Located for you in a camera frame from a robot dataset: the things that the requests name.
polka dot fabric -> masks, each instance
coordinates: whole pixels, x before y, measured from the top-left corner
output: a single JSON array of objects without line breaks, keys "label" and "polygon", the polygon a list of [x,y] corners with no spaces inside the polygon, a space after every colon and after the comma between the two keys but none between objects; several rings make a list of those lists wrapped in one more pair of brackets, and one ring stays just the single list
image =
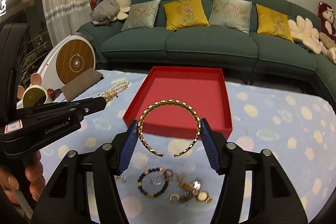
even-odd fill
[{"label": "polka dot fabric", "polygon": [[[88,89],[76,100],[96,96],[111,85],[129,80],[128,88],[102,112],[85,117],[82,128],[41,150],[46,181],[68,152],[92,152],[102,144],[111,142],[117,133],[127,127],[122,117],[135,93],[143,83],[145,74],[100,70],[104,79]],[[308,221],[323,207],[336,186],[336,116],[325,100],[292,92],[272,90],[237,83],[226,83],[233,131],[228,141],[245,150],[260,152],[270,149],[293,183],[305,208]],[[161,224],[210,223],[221,191],[223,176],[211,169],[201,141],[184,156],[174,158],[176,151],[187,147],[190,140],[166,138],[144,134],[147,142],[166,157],[159,158],[137,143],[129,168],[125,171],[127,184],[117,181],[119,195],[130,224],[148,224],[148,220]],[[192,200],[174,206],[168,198],[172,193],[183,194],[177,184],[171,183],[166,192],[155,201],[144,197],[137,189],[137,179],[149,168],[162,166],[176,172],[186,172],[188,179],[200,178],[202,189],[213,197],[210,204]],[[144,188],[158,191],[144,178]],[[247,219],[251,199],[252,174],[246,172],[243,208],[240,221]],[[99,223],[93,177],[88,174],[88,195],[93,221]]]}]

finger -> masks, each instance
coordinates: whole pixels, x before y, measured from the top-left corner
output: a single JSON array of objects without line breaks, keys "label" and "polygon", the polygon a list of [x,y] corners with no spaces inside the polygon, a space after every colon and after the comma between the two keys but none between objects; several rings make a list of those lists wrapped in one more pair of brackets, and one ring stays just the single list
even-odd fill
[{"label": "finger", "polygon": [[3,188],[19,189],[19,183],[16,178],[2,166],[0,166],[0,184]]},{"label": "finger", "polygon": [[35,201],[38,201],[42,191],[45,188],[45,179],[44,177],[39,177],[37,180],[35,180],[29,187],[30,193],[33,196],[33,199]]},{"label": "finger", "polygon": [[41,160],[40,151],[36,151],[33,153],[33,162],[38,163]]},{"label": "finger", "polygon": [[19,204],[19,202],[17,201],[16,197],[14,196],[12,190],[7,189],[7,190],[4,190],[4,192],[5,192],[5,194],[8,197],[10,202],[12,202],[14,204],[17,204],[17,205]]},{"label": "finger", "polygon": [[26,167],[26,177],[30,182],[34,182],[43,174],[43,165],[41,162],[30,164]]}]

red plush monkey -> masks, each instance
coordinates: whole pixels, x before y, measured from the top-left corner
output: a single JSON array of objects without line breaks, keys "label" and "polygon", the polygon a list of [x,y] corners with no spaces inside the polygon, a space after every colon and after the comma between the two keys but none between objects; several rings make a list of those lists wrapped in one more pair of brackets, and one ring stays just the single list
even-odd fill
[{"label": "red plush monkey", "polygon": [[335,27],[333,26],[335,21],[335,11],[331,6],[326,3],[320,2],[319,17],[322,20],[322,32],[329,36],[334,42],[336,42]]}]

red box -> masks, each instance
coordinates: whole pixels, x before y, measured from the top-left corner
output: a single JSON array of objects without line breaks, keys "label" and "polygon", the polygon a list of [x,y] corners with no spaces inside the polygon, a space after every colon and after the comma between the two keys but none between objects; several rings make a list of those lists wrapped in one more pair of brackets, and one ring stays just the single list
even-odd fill
[{"label": "red box", "polygon": [[[129,126],[149,105],[161,100],[180,100],[190,105],[199,118],[206,118],[211,129],[226,139],[232,132],[232,120],[225,80],[221,69],[154,66],[142,83],[127,111]],[[193,116],[179,106],[162,106],[145,119],[143,132],[165,137],[194,139]]]}]

embroidered pillow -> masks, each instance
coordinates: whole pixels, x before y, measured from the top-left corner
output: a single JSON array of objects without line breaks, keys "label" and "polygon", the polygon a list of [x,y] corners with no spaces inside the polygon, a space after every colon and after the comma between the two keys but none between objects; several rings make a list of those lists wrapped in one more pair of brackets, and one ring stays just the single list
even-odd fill
[{"label": "embroidered pillow", "polygon": [[270,8],[256,5],[258,10],[258,33],[281,37],[294,42],[288,25],[288,17]]},{"label": "embroidered pillow", "polygon": [[176,31],[185,27],[209,26],[201,0],[178,0],[163,5],[166,29]]},{"label": "embroidered pillow", "polygon": [[131,5],[128,17],[121,29],[127,31],[139,28],[152,28],[161,0],[153,0]]},{"label": "embroidered pillow", "polygon": [[251,8],[246,0],[213,0],[209,24],[249,34]]}]

